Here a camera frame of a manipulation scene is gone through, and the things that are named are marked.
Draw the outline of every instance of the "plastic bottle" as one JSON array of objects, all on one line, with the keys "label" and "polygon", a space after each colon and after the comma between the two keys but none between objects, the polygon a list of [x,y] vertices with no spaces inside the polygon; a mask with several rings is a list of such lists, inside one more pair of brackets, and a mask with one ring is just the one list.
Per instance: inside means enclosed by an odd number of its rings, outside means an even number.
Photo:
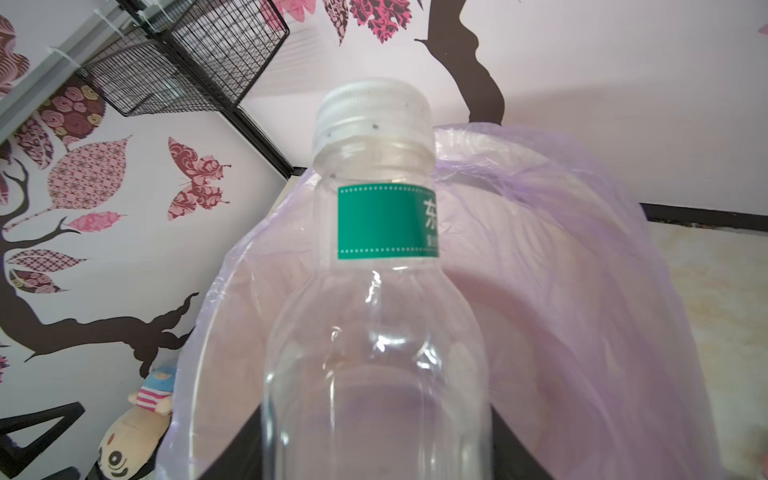
[{"label": "plastic bottle", "polygon": [[491,478],[488,367],[442,272],[429,104],[376,79],[316,119],[315,265],[267,345],[264,478]]}]

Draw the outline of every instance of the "bottle cap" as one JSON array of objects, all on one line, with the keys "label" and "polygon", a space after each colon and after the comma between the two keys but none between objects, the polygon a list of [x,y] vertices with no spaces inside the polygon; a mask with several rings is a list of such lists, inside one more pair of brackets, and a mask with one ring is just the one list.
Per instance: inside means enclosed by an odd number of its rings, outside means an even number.
[{"label": "bottle cap", "polygon": [[411,141],[434,153],[429,102],[411,85],[390,78],[342,85],[317,111],[313,156],[326,145],[358,136]]}]

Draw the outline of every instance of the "wire rack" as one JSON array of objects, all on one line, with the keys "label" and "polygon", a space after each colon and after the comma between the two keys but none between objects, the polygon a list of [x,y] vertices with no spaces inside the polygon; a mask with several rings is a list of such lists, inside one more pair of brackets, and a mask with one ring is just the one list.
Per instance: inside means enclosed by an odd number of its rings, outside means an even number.
[{"label": "wire rack", "polygon": [[271,0],[177,0],[78,72],[123,115],[232,110],[288,36]]}]

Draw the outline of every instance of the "green label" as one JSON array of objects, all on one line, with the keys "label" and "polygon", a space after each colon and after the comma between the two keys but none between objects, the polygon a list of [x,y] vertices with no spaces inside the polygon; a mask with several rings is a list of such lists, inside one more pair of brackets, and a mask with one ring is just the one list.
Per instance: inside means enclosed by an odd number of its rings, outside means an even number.
[{"label": "green label", "polygon": [[437,257],[435,192],[418,185],[339,189],[339,259]]}]

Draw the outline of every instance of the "plastic bag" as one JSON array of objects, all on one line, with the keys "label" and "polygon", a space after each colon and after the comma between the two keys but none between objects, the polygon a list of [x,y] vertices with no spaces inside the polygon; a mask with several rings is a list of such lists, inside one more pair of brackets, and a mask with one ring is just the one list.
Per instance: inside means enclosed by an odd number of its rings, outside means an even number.
[{"label": "plastic bag", "polygon": [[[558,135],[435,136],[443,269],[527,449],[560,480],[722,478],[690,328],[639,204]],[[258,406],[270,327],[312,265],[317,179],[308,170],[227,254],[181,353],[158,478],[198,478]]]}]

